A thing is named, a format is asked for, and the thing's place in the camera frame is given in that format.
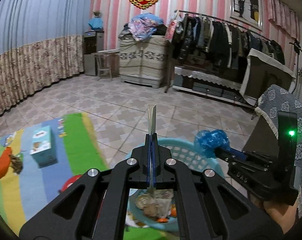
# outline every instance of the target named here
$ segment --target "pink striped wallpaper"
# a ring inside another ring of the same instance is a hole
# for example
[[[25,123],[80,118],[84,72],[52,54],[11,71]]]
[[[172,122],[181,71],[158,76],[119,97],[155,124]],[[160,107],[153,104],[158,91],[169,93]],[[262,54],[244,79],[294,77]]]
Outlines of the pink striped wallpaper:
[[[105,28],[105,49],[114,49],[119,46],[117,36],[123,29],[123,25],[140,13],[151,12],[164,19],[167,25],[174,10],[194,11],[204,13],[226,20],[230,20],[231,0],[159,0],[156,4],[146,10],[139,9],[128,0],[92,0],[91,11],[100,10],[103,13]],[[263,0],[263,31],[259,33],[271,40],[277,41],[283,48],[286,65],[294,68],[295,53],[293,46],[289,44],[293,39],[284,30],[270,23],[268,19],[267,0]],[[232,20],[244,27],[247,24]]]

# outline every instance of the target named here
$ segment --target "box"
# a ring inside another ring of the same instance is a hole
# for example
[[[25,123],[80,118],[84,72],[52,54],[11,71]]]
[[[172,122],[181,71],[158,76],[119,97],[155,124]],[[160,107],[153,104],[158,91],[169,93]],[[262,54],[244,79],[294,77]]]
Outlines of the box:
[[[57,161],[52,139],[50,126],[39,128],[32,135],[30,155],[39,166]]]

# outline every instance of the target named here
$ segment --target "framed picture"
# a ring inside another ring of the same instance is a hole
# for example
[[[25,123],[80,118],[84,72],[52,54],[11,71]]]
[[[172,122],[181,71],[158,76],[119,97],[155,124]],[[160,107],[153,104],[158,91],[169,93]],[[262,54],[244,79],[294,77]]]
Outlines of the framed picture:
[[[262,0],[231,0],[231,18],[262,30]]]

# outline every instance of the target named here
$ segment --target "play mat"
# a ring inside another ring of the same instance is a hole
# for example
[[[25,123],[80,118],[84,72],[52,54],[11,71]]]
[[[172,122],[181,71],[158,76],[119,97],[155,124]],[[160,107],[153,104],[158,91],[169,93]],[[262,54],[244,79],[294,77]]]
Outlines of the play mat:
[[[35,151],[32,139],[35,132],[48,126],[57,161],[40,168],[30,155],[30,151]],[[0,156],[6,146],[12,149],[13,156],[22,156],[23,160],[23,169],[18,175],[9,167],[0,178],[0,215],[17,235],[26,221],[58,196],[68,179],[90,168],[108,169],[86,113],[69,114],[1,137]],[[123,239],[169,238],[152,228],[126,227]]]

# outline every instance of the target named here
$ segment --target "curtain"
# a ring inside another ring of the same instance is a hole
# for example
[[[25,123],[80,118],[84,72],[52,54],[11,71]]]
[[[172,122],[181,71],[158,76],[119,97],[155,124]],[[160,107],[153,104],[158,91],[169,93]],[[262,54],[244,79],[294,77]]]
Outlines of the curtain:
[[[267,0],[269,20],[283,28],[292,38],[298,39],[299,18],[281,0]]]
[[[90,0],[1,0],[0,114],[83,71]]]

